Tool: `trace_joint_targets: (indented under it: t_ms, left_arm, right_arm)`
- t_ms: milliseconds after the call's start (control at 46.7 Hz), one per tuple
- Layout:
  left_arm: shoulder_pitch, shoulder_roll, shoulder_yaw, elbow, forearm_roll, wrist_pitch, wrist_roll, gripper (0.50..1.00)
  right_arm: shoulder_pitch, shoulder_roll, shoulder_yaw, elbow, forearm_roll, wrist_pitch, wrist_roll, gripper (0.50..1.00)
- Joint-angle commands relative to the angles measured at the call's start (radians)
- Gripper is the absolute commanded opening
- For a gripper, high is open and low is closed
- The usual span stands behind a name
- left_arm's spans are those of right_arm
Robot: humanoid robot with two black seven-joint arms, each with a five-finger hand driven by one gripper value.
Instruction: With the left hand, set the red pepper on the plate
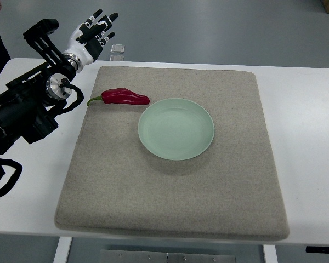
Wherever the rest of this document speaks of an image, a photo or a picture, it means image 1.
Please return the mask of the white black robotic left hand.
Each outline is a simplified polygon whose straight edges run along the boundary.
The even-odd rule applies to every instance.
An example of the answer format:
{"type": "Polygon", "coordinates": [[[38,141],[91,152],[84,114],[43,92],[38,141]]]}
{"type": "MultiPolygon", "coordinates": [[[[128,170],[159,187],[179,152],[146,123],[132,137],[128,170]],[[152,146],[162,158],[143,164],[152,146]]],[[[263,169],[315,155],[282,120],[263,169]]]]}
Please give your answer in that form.
{"type": "Polygon", "coordinates": [[[102,12],[101,9],[97,10],[84,23],[80,24],[68,41],[64,54],[76,58],[79,68],[95,62],[104,46],[115,35],[110,28],[118,18],[118,13],[100,17],[102,12]]]}

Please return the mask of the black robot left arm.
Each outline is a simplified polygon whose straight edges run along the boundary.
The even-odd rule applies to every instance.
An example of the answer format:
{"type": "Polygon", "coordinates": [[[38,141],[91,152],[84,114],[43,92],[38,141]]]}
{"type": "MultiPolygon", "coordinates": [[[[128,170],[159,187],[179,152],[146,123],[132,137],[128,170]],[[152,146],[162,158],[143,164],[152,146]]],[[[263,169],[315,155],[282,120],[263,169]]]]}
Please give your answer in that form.
{"type": "Polygon", "coordinates": [[[23,137],[29,144],[44,139],[58,124],[57,115],[72,111],[84,99],[71,84],[77,64],[63,55],[49,39],[59,27],[55,19],[43,19],[28,29],[24,39],[45,62],[7,83],[0,94],[0,198],[17,183],[22,165],[5,154],[23,137]]]}

